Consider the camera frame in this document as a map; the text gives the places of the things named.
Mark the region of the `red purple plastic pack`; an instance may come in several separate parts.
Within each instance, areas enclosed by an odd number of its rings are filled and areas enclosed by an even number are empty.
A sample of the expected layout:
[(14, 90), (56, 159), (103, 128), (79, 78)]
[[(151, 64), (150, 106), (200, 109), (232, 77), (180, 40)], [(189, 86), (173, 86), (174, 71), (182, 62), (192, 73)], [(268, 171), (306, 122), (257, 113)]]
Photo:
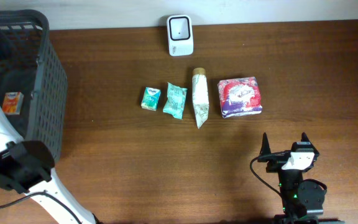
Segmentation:
[(255, 77), (221, 80), (218, 92), (223, 118), (262, 112), (262, 97)]

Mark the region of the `white tube brown cap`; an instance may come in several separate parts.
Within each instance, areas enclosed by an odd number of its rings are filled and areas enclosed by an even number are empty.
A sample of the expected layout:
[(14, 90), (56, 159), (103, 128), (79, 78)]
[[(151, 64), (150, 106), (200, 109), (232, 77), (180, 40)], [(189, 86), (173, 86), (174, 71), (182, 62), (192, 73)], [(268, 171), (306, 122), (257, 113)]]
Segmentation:
[(195, 68), (192, 77), (192, 102), (195, 112), (196, 125), (200, 129), (209, 115), (209, 95), (204, 68)]

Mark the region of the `teal wet wipes packet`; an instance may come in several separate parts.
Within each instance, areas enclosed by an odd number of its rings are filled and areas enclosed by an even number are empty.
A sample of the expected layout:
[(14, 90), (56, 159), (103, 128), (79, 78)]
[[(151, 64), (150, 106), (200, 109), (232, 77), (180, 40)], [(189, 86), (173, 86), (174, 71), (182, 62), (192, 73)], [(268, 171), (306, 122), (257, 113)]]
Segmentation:
[(163, 112), (172, 115), (175, 119), (182, 119), (185, 109), (187, 89), (168, 83), (167, 102)]

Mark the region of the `teal Kleenex tissue pack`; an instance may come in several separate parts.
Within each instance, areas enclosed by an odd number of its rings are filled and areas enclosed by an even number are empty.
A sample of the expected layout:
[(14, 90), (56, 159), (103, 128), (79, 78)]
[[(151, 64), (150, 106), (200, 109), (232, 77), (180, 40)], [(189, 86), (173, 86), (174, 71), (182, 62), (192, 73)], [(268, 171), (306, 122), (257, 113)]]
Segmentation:
[(161, 91), (156, 88), (146, 87), (141, 101), (141, 108), (156, 111)]

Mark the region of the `orange Kleenex tissue pack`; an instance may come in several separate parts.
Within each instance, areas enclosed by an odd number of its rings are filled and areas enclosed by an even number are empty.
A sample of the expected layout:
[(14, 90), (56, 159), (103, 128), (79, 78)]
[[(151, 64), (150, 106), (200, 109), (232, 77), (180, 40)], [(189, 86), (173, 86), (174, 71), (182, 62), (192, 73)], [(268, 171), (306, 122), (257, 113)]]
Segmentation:
[(9, 92), (4, 96), (2, 111), (6, 115), (18, 115), (21, 112), (24, 95), (21, 92)]

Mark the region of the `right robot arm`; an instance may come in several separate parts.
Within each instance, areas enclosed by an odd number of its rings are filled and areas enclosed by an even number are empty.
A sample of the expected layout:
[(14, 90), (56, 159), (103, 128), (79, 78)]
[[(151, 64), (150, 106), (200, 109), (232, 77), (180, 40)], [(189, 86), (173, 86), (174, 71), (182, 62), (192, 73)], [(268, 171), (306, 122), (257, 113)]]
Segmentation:
[[(303, 174), (314, 167), (319, 151), (313, 146), (305, 133), (301, 140), (292, 144), (290, 150), (272, 152), (267, 135), (262, 136), (260, 153), (251, 160), (250, 170), (263, 184), (273, 190), (282, 201), (283, 214), (275, 215), (273, 223), (342, 223), (338, 219), (320, 219), (328, 188), (315, 179), (304, 179)], [(275, 189), (253, 169), (253, 163), (266, 163), (267, 173), (278, 174), (279, 189)]]

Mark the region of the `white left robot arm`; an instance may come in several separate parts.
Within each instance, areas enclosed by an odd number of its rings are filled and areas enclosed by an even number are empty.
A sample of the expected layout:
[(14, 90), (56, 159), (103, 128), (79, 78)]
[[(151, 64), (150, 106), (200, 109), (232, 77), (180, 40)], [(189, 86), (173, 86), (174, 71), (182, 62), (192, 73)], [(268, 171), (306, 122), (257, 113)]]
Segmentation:
[(26, 141), (12, 127), (0, 107), (0, 189), (15, 190), (39, 204), (58, 223), (99, 223), (66, 189), (55, 170), (55, 161), (41, 141)]

